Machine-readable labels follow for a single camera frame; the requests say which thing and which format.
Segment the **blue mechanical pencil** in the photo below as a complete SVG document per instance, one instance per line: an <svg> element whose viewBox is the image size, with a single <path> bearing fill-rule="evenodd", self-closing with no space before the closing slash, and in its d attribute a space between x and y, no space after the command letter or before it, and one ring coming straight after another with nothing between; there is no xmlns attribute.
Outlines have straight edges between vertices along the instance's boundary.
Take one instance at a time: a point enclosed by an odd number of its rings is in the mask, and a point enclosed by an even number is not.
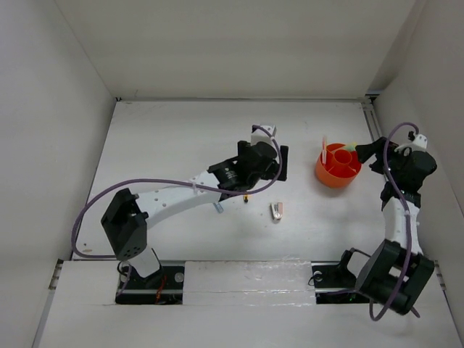
<svg viewBox="0 0 464 348"><path fill-rule="evenodd" d="M217 211L219 214L223 213L224 209L223 209L223 207L221 206L220 203L214 203L213 206L215 207L216 211Z"/></svg>

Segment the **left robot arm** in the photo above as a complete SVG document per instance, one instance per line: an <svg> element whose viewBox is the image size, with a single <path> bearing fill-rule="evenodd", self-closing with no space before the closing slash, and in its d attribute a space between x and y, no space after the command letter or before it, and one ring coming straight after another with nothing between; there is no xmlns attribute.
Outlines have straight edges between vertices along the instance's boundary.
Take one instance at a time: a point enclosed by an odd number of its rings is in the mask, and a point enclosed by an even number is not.
<svg viewBox="0 0 464 348"><path fill-rule="evenodd" d="M260 181L287 179L289 148L264 141L238 143L238 154L210 166L185 183L134 194L118 191L101 218L101 225L117 260L128 265L128 275L146 288L160 283L164 272L149 247L150 228L174 215L203 204L218 204L234 196L254 194Z"/></svg>

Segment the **orange round container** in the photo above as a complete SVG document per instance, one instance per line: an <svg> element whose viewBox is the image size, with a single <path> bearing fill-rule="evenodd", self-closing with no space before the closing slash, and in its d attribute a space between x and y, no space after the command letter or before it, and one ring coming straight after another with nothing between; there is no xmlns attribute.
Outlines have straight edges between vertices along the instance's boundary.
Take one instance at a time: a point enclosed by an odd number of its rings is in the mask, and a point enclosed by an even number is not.
<svg viewBox="0 0 464 348"><path fill-rule="evenodd" d="M333 143L326 146L326 162L322 163L320 153L315 165L316 178L331 189L347 187L361 171L362 163L356 151L348 151L344 144Z"/></svg>

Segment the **small pink white stapler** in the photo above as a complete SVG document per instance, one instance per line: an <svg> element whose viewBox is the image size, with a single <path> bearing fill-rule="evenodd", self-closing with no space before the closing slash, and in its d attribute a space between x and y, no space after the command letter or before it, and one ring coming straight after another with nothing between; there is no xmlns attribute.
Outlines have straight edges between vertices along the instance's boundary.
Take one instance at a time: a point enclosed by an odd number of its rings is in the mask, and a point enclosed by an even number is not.
<svg viewBox="0 0 464 348"><path fill-rule="evenodd" d="M282 202L271 202L270 213L274 221L279 221L283 217L283 203Z"/></svg>

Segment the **green thick highlighter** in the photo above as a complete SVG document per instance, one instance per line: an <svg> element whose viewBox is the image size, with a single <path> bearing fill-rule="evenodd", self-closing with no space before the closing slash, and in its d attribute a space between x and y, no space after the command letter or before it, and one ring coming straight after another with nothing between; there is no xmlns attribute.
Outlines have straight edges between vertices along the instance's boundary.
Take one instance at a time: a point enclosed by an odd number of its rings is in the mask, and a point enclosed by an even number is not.
<svg viewBox="0 0 464 348"><path fill-rule="evenodd" d="M357 144L355 142L346 144L343 149L348 151L348 152L355 152L356 151L356 146Z"/></svg>

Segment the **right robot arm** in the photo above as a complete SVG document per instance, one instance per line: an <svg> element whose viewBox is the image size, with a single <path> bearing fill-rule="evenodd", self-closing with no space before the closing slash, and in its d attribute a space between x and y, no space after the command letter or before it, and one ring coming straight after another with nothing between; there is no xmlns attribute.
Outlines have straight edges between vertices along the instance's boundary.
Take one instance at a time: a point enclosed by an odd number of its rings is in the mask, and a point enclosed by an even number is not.
<svg viewBox="0 0 464 348"><path fill-rule="evenodd" d="M339 283L350 286L356 281L359 293L399 315L413 309L434 271L433 261L424 256L418 243L417 216L421 208L419 190L437 164L426 151L423 134L410 132L408 137L409 142L402 145L381 137L355 147L359 162L375 157L370 169L387 177L381 192L385 238L362 270L352 260L335 267Z"/></svg>

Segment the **thin pink highlighter pen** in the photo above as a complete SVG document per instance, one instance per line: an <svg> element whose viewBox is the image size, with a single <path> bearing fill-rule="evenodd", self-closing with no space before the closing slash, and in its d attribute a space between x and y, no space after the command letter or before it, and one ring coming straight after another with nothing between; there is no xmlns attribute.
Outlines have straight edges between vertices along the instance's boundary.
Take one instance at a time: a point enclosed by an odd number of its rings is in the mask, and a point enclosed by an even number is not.
<svg viewBox="0 0 464 348"><path fill-rule="evenodd" d="M327 136L324 135L323 136L323 140L322 140L322 152L321 152L321 163L323 166L326 165L327 163Z"/></svg>

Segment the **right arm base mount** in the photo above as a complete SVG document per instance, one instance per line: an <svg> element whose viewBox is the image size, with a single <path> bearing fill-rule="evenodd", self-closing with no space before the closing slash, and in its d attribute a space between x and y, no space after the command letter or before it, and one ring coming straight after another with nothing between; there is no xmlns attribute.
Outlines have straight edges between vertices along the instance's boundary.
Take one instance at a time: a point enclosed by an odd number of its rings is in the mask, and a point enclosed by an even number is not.
<svg viewBox="0 0 464 348"><path fill-rule="evenodd" d="M355 290L357 276L349 269L355 255L362 257L362 265L370 258L368 253L351 248L343 252L340 260L311 262L311 276L307 285L314 288L317 305L369 303L369 298Z"/></svg>

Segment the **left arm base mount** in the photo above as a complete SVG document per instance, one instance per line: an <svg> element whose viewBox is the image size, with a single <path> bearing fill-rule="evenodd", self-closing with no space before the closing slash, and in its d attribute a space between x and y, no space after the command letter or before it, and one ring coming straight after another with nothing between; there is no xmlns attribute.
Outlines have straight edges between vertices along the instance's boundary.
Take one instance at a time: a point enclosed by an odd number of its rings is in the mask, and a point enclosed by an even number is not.
<svg viewBox="0 0 464 348"><path fill-rule="evenodd" d="M142 279L134 268L127 278L129 266L119 262L119 279L115 294L118 305L183 304L184 262L163 262L161 271Z"/></svg>

